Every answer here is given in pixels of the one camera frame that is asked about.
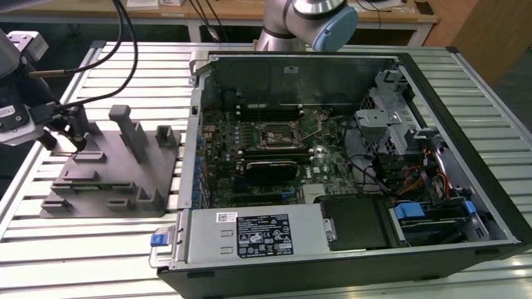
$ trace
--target floor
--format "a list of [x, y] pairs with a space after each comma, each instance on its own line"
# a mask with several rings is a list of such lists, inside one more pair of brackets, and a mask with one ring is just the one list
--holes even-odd
[[[50, 50], [37, 64], [39, 70], [69, 69], [79, 66], [94, 40], [115, 40], [117, 26], [82, 25], [81, 33], [74, 34], [71, 28], [62, 24], [0, 24], [5, 32], [14, 30], [39, 31], [45, 36]], [[261, 34], [261, 28], [227, 28], [230, 39], [234, 42], [251, 42]], [[189, 42], [190, 37], [185, 26], [137, 26], [138, 40], [145, 42]], [[205, 40], [209, 40], [207, 31], [202, 32]], [[506, 104], [522, 119], [527, 128], [532, 130], [532, 51], [527, 51], [517, 63], [501, 84], [495, 87]], [[70, 83], [70, 78], [54, 78], [49, 80], [54, 95], [62, 97]], [[7, 190], [10, 181], [23, 163], [33, 144], [21, 145], [17, 148], [0, 145], [0, 195]]]

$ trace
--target white label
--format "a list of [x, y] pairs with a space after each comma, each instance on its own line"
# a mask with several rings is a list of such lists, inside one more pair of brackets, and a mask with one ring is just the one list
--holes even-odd
[[299, 72], [299, 67], [285, 67], [286, 74], [298, 74], [298, 72]]
[[239, 217], [239, 213], [217, 213], [217, 222], [237, 222], [237, 217]]
[[167, 14], [167, 13], [162, 13], [161, 16], [162, 16], [162, 17], [185, 17], [185, 14]]

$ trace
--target circuit board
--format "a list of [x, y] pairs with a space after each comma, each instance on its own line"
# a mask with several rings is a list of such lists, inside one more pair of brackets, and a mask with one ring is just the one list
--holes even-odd
[[[345, 148], [339, 142], [346, 125], [345, 116], [330, 116], [323, 108], [303, 108], [295, 121], [241, 121], [233, 113], [205, 113], [203, 132], [207, 139], [207, 166], [211, 174], [211, 208], [265, 204], [305, 204], [302, 188], [323, 184], [327, 195], [357, 193], [357, 182]], [[278, 149], [301, 150], [306, 161], [298, 163], [293, 180], [274, 184], [254, 184], [243, 175], [242, 153], [246, 150], [273, 150], [263, 158], [285, 160]], [[239, 198], [282, 195], [282, 202], [246, 202]]]

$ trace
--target blue latch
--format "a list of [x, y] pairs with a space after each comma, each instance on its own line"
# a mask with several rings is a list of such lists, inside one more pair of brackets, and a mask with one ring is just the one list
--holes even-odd
[[286, 200], [289, 200], [289, 198], [293, 196], [293, 191], [286, 191], [286, 192], [282, 192], [282, 197], [283, 197], [283, 200], [286, 201]]
[[398, 219], [426, 216], [426, 212], [423, 211], [422, 205], [417, 202], [399, 204], [394, 208], [394, 211], [397, 213]]
[[153, 247], [169, 246], [169, 234], [153, 235], [150, 245]]
[[477, 213], [477, 208], [471, 201], [466, 201], [466, 209], [467, 209], [467, 212], [470, 213], [470, 216], [473, 216]]

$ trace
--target motherboard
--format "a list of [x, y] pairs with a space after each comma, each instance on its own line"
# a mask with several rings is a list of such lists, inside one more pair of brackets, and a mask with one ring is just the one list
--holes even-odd
[[327, 107], [205, 111], [210, 208], [305, 204], [363, 188], [343, 138], [349, 117]]

